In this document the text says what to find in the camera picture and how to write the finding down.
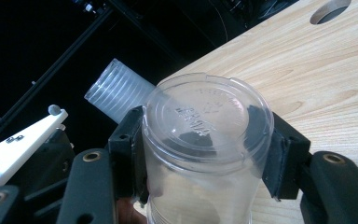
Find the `plastic cup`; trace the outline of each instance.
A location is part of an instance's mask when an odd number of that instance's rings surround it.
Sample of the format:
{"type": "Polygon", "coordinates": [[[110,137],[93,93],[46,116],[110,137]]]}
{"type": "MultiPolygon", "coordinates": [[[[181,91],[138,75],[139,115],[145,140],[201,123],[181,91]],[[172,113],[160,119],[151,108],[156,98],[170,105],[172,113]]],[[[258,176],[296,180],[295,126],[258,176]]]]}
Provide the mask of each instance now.
{"type": "Polygon", "coordinates": [[[91,86],[85,98],[116,123],[127,112],[143,105],[147,95],[156,87],[114,59],[91,86]]]}
{"type": "Polygon", "coordinates": [[[148,223],[249,223],[274,126],[263,97],[190,74],[159,84],[144,111],[148,223]]]}

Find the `wood grain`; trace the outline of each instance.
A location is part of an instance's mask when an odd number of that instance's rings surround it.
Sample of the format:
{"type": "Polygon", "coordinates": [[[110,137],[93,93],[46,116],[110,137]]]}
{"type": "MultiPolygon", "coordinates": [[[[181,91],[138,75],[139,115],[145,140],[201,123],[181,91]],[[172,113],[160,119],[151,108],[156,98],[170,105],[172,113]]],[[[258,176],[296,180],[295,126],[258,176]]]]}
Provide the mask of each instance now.
{"type": "MultiPolygon", "coordinates": [[[[358,0],[333,20],[310,24],[327,2],[300,0],[173,76],[243,80],[311,140],[311,152],[334,151],[358,165],[358,0]]],[[[261,185],[253,221],[302,223],[299,199],[276,203],[261,185]]]]}

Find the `dark background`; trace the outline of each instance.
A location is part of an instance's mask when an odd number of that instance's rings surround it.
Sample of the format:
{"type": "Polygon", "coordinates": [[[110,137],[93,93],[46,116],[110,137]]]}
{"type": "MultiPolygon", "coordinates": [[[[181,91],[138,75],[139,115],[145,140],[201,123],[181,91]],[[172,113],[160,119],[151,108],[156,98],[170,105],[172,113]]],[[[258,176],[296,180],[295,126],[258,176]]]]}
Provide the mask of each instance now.
{"type": "Polygon", "coordinates": [[[0,1],[0,141],[59,105],[69,114],[64,124],[76,152],[104,147],[117,125],[84,94],[114,58],[158,84],[293,3],[273,2],[0,1]],[[95,13],[84,10],[86,4],[95,13]],[[59,60],[107,10],[71,57],[59,60]],[[51,72],[58,60],[62,66],[51,72]]]}

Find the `clear plastic cup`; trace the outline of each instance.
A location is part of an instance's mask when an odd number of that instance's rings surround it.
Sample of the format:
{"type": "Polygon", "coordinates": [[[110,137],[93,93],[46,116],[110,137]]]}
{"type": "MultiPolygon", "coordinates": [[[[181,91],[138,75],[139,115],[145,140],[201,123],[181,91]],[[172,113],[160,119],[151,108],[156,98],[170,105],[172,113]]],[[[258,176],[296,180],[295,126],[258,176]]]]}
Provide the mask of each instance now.
{"type": "Polygon", "coordinates": [[[148,223],[249,223],[274,126],[263,97],[190,74],[159,84],[144,111],[148,223]]]}
{"type": "Polygon", "coordinates": [[[114,59],[91,86],[85,98],[116,123],[127,112],[143,105],[147,95],[156,87],[114,59]]]}

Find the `wooden surface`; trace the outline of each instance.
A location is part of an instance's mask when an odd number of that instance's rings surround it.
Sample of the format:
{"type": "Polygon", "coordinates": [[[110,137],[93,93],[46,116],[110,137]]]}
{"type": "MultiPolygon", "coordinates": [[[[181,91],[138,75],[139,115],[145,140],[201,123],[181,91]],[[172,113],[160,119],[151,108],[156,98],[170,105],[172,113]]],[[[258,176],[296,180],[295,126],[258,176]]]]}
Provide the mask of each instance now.
{"type": "MultiPolygon", "coordinates": [[[[239,78],[311,140],[311,152],[331,150],[358,165],[358,0],[335,19],[310,24],[326,3],[300,0],[174,76],[239,78]]],[[[276,203],[262,185],[253,221],[302,223],[299,199],[276,203]]]]}

